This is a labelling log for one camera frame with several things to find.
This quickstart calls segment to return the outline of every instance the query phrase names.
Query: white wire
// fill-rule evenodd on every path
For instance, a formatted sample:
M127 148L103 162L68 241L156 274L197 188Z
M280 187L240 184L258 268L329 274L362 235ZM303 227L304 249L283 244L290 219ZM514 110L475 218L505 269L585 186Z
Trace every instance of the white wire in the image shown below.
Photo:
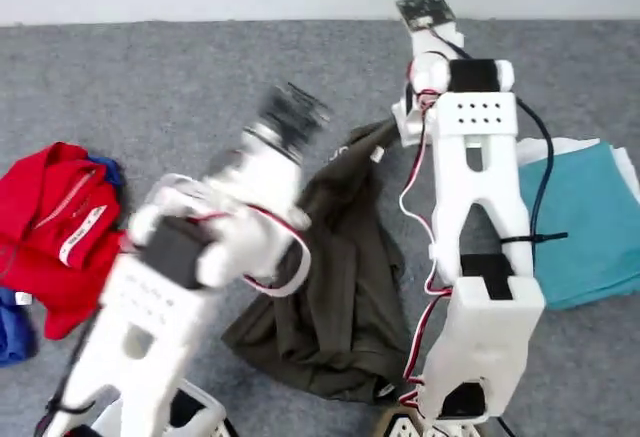
M409 375L409 373L413 370L411 369L411 367L415 366L415 361L417 360L417 352L419 352L418 347L420 346L420 340L421 340L420 329L423 329L422 332L424 333L426 320L431 315L433 306L436 305L437 302L438 302L438 299L433 299L431 302L429 302L429 305L427 305L427 307L424 309L424 312L422 312L420 319L418 319L418 325L416 325L416 331L413 333L413 340L411 341L411 350L409 351L409 359L407 359L407 365L405 365L404 372L403 372L403 375L405 376L405 378L412 377L411 375Z
M160 177L160 179L158 179L158 181L155 184L153 184L153 187L151 187L151 190L147 193L147 196L144 198L144 204L151 203L153 201L153 198L155 197L155 195L163 187L174 187L175 185L177 185L179 183L182 183L182 182L184 182L186 184L191 184L194 187L195 186L200 187L202 185L202 182L199 182L199 181L193 179L192 177L189 177L188 175L165 174L162 177Z
M309 269L311 268L311 251L309 250L309 247L304 242L304 240L302 240L302 237L300 236L300 234L298 234L298 232L296 232L295 229L293 229L291 226L284 223L280 219L276 218L275 216L270 214L269 211L265 209L260 209L257 207L250 207L250 208L252 210L260 212L263 216L267 217L272 222L274 222L275 224L279 225L281 228L286 230L289 233L289 235L291 235L291 237L293 237L298 242L298 244L300 244L300 247L302 248L302 257L300 259L300 265L298 267L298 270L296 271L294 276L291 278L291 280L289 280L289 282L287 282L281 287L276 287L276 288L268 287L266 285L263 285L257 282L253 277L250 277L247 275L243 276L244 280L251 287L253 287L259 292L262 292L263 294L268 295L269 297L281 298L281 297L286 297L288 295L291 295L296 290L298 290L302 284L304 284L305 280L307 280Z
M425 154L426 143L427 143L426 137L427 137L427 124L426 124L426 117L425 117L425 119L422 121L422 138L421 138L422 145L420 149L418 149L418 160L415 164L415 168L413 169L413 175L411 176L411 179L409 180L409 182L407 182L407 185L405 186L403 191L400 193L400 197L398 198L398 205L400 206L400 210L404 215L406 215L407 217L413 220L416 220L424 228L424 230L427 232L427 235L429 236L429 241L430 241L429 247L431 248L431 246L435 245L435 241L436 241L435 236L433 235L433 231L431 230L431 227L422 216L415 214L410 210L407 210L407 208L404 205L404 197L409 193L409 191L413 187L413 184L415 183L416 179L418 178L418 174L420 173L422 162L424 161L424 154ZM433 295L433 296L443 295L446 293L446 291L432 291L429 289L429 287L431 286L431 282L433 281L436 275L436 267L437 267L436 256L429 255L429 258L431 259L431 271L429 272L429 275L427 276L427 280L425 281L424 291L427 294Z

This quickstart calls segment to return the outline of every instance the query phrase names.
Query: black wire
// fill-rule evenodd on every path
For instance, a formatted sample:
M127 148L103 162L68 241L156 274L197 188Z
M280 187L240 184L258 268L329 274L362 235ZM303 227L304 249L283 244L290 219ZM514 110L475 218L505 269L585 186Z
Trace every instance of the black wire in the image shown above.
M453 42L449 42L448 40L440 37L437 32L432 31L432 34L444 42L446 45L451 47L456 54L458 54L463 59L473 59L471 54L466 52L461 47L457 46ZM538 186L538 191L536 192L536 198L533 202L533 207L531 208L531 216L529 220L529 234L531 237L531 257L533 259L533 265L535 267L536 263L536 236L538 235L538 215L540 214L540 207L542 206L542 199L544 198L544 193L547 190L547 185L549 184L549 179L551 178L551 172L553 171L553 163L554 163L554 150L553 150L553 141L551 140L551 134L547 129L547 126L544 125L544 122L540 118L540 116L531 108L529 105L522 100L520 97L516 96L516 103L518 106L524 110L529 117L533 119L536 126L540 130L542 137L544 138L547 144L547 165L544 169L544 173L542 174L542 179L540 180L540 185Z
M438 432L440 432L442 435L444 435L445 437L451 437L449 434L447 434L444 430L442 430L440 427L437 426L433 426L434 429L436 429Z
M502 430L504 430L504 432L509 436L509 437L517 437L516 434L513 432L513 430L511 430L509 428L509 426L507 425L507 423L504 421L504 419L502 417L496 417L496 420L498 421L498 423L500 424L500 427L502 427Z
M33 434L34 437L42 437L44 435L47 428L51 424L51 421L55 417L56 412L61 411L61 412L66 412L68 414L80 415L87 412L95 404L95 401L94 401L94 402L91 402L89 405L82 407L80 409L72 409L63 405L62 399L64 397L64 392L67 388L67 383L69 382L69 377L71 376L73 366L76 364L76 362L80 358L80 353L84 348L84 344L86 343L89 337L89 333L93 328L93 324L95 323L99 312L100 312L99 308L94 310L91 316L89 317L89 319L87 319L87 321L85 322L84 327L80 332L78 341L76 342L75 347L71 351L71 355L67 362L65 372L62 378L60 379L60 382L58 383L58 387L56 388L56 391L54 392L53 397L51 397L51 399L49 399L49 402L47 403L46 414L44 415L44 417L42 417L42 419L40 419L40 421L36 425L36 428Z

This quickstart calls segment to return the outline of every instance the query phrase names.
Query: zipper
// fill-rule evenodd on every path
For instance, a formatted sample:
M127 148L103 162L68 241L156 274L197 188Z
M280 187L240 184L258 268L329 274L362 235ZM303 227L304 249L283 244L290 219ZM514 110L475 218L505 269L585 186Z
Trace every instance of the zipper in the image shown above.
M46 224L47 222L50 222L51 220L55 219L58 215L60 215L60 212L62 212L65 207L67 205L69 205L69 202L71 202L71 199L73 199L76 194L80 191L80 189L82 188L82 186L84 184L87 183L87 181L93 176L93 174L95 174L96 171L92 170L91 172L89 172L88 174L85 174L82 176L82 178L76 182L76 185L73 186L73 188L69 191L69 193L65 196L64 199L62 199L62 202L60 202L58 204L58 206L53 209L53 212L51 212L49 215L47 215L44 219L42 219L40 222L38 222L35 227L33 228L33 230L42 227L44 224Z

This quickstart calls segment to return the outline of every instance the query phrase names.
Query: white cloth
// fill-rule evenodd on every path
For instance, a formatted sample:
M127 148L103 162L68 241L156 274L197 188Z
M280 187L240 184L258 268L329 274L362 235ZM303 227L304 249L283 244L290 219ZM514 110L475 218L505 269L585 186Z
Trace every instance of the white cloth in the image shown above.
M576 140L568 139L566 137L555 137L553 141L554 155L566 154L567 152L574 152L576 150L586 149L593 145L599 144L600 139L588 139L588 140ZM621 147L614 149L611 147L613 153L613 159L616 162L616 166L622 175L627 187L640 203L640 183L638 183L638 175L636 169L629 158L627 149ZM522 139L516 145L516 156L518 159L518 166L537 162L538 160L547 158L547 144L544 139Z

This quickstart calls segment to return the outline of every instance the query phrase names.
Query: cable tie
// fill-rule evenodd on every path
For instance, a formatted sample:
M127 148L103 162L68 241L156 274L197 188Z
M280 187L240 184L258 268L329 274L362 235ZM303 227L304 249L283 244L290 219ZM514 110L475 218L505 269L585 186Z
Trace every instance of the cable tie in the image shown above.
M500 239L501 244L512 244L514 242L532 242L534 244L541 244L549 240L566 239L569 237L568 232L558 232L556 234L535 234L535 235L522 235L519 237L507 237Z

